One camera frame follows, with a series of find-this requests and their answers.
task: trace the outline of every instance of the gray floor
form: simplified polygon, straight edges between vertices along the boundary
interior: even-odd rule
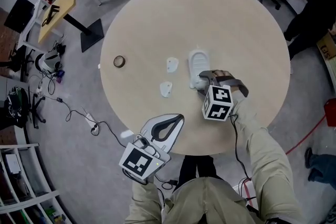
[[[89,25],[102,19],[106,32],[118,11],[129,0],[102,0],[97,7],[92,0],[77,0],[71,15]],[[286,29],[293,15],[286,7],[275,10],[265,0],[264,5],[273,14],[281,29]],[[84,54],[80,50],[79,31],[66,22],[60,25],[66,34],[66,53],[62,59],[65,76],[57,84],[53,98],[61,97],[72,109],[85,108],[98,120],[109,122],[113,131],[120,133],[127,128],[119,121],[104,94],[98,64],[102,41]],[[269,126],[271,135],[284,150],[300,141],[324,115],[323,105],[334,96],[323,60],[317,49],[312,48],[297,55],[292,61],[288,94],[279,114]],[[35,89],[39,79],[31,77],[30,87]],[[43,93],[47,93],[47,80]],[[131,181],[124,177],[119,159],[123,152],[115,138],[102,126],[98,137],[90,134],[83,117],[72,115],[65,122],[68,109],[65,105],[47,99],[42,108],[46,124],[39,130],[29,128],[31,142],[40,143],[40,151],[47,172],[61,199],[77,223],[122,223],[128,214],[131,198]],[[303,153],[311,145],[318,153],[336,153],[336,136],[325,121],[300,147],[288,157],[294,174],[294,188],[308,223],[319,223],[336,200],[335,191],[328,185],[307,181],[308,171],[303,165]],[[240,148],[241,159],[248,167],[248,158]],[[173,160],[160,172],[164,179],[177,178],[183,156],[172,154]],[[219,176],[232,186],[243,178],[243,171],[235,161],[234,152],[214,156]]]

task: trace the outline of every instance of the khaki shirt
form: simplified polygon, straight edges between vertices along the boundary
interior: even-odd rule
[[[250,155],[252,181],[259,218],[246,209],[246,199],[224,180],[201,177],[182,185],[165,199],[164,214],[156,186],[133,182],[130,215],[125,223],[197,224],[206,215],[208,224],[264,223],[280,218],[291,224],[304,223],[292,186],[292,171],[279,144],[255,119],[255,111],[240,91],[233,93],[238,135]]]

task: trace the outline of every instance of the white cube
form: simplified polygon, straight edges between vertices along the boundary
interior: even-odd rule
[[[202,113],[206,120],[226,121],[233,107],[231,87],[228,85],[209,86]]]

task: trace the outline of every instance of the wooden tabletop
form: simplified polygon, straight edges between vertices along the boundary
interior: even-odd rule
[[[257,119],[267,127],[289,85],[290,61],[282,31],[257,0],[130,0],[105,36],[100,72],[107,99],[134,133],[152,117],[181,113],[184,127],[172,152],[210,155],[234,149],[230,121],[205,120],[203,99],[189,88],[188,54],[206,50],[212,69],[231,72],[249,89]],[[122,55],[126,64],[116,68]],[[179,60],[175,73],[166,60]],[[170,98],[160,83],[173,83]]]
[[[53,5],[59,6],[59,12],[55,13],[48,25],[41,26],[40,34],[38,36],[39,43],[48,36],[50,31],[56,27],[63,17],[76,5],[76,0],[55,0]],[[48,17],[50,8],[51,6],[45,11],[42,22]]]

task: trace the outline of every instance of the black monitor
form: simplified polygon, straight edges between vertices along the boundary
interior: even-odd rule
[[[4,23],[10,29],[21,33],[34,13],[34,4],[28,0],[17,0]]]

